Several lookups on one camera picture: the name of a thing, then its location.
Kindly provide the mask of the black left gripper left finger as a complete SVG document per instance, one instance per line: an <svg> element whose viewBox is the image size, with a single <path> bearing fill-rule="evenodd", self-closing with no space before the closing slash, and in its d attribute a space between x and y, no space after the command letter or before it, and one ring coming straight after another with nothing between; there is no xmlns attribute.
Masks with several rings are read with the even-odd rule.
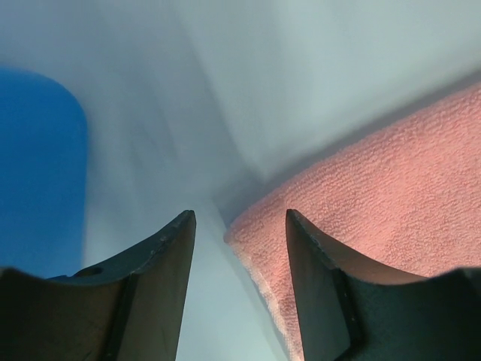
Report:
<svg viewBox="0 0 481 361"><path fill-rule="evenodd" d="M173 360L196 219L184 211L154 235L72 276L1 270L3 360Z"/></svg>

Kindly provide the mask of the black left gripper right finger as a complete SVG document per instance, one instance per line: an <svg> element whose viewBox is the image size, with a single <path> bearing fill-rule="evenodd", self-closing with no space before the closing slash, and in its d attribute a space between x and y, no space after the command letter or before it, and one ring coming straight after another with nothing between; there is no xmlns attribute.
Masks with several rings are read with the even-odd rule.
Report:
<svg viewBox="0 0 481 361"><path fill-rule="evenodd" d="M296 210L286 244L307 360L478 360L480 270L424 278L377 262Z"/></svg>

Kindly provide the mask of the pink towel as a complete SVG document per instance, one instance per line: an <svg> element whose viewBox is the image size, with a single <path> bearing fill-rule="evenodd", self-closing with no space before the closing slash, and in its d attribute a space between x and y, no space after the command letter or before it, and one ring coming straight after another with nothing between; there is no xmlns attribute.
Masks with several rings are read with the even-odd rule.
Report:
<svg viewBox="0 0 481 361"><path fill-rule="evenodd" d="M469 86L312 165L257 201L225 242L250 273L289 357L304 358L286 213L424 278L480 270L480 87Z"/></svg>

